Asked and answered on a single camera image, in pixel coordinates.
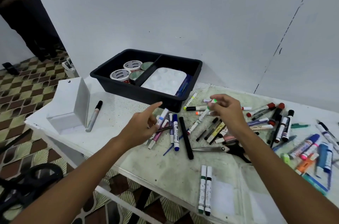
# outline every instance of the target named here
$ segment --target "paint palette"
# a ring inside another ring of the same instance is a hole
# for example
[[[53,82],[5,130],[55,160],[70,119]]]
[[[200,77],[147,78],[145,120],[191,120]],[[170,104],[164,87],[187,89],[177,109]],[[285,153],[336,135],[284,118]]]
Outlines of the paint palette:
[[[186,73],[170,68],[158,68],[141,87],[174,96],[186,78]]]

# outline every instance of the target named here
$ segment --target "left hand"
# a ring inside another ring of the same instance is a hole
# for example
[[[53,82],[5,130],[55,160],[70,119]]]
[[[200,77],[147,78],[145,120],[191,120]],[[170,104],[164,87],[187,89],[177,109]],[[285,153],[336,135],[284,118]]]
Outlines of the left hand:
[[[133,114],[125,128],[122,129],[118,137],[129,149],[141,145],[159,129],[159,125],[155,125],[157,119],[153,116],[153,111],[161,105],[162,102],[157,102],[145,111]]]

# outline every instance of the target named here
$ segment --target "person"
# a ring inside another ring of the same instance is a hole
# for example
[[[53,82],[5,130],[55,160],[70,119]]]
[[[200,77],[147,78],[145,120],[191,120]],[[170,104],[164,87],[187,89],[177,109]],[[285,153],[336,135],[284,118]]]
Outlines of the person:
[[[339,209],[285,164],[248,127],[240,102],[228,95],[213,95],[209,108],[238,138],[274,202],[288,223],[334,224]],[[71,223],[96,185],[129,149],[141,145],[159,128],[153,111],[162,103],[135,113],[121,133],[102,149],[24,209],[12,224]]]
[[[52,62],[45,57],[45,52],[39,47],[45,48],[51,58],[56,57],[57,53],[51,39],[25,8],[24,1],[27,0],[0,0],[0,15],[12,29],[17,31],[27,47],[41,62]]]

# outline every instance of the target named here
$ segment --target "blue cap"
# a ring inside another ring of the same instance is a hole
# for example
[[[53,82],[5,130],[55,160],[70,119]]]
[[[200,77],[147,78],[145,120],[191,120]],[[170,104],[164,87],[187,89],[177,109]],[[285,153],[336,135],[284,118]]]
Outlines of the blue cap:
[[[319,139],[320,135],[319,134],[313,134],[310,136],[307,140],[311,140],[312,143],[315,143]]]

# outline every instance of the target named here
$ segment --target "white cardboard box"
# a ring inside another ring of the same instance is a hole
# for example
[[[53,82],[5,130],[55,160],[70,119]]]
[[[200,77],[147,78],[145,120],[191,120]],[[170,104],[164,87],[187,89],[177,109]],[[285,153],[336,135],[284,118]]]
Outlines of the white cardboard box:
[[[85,129],[90,92],[82,77],[60,80],[47,120],[59,134]]]

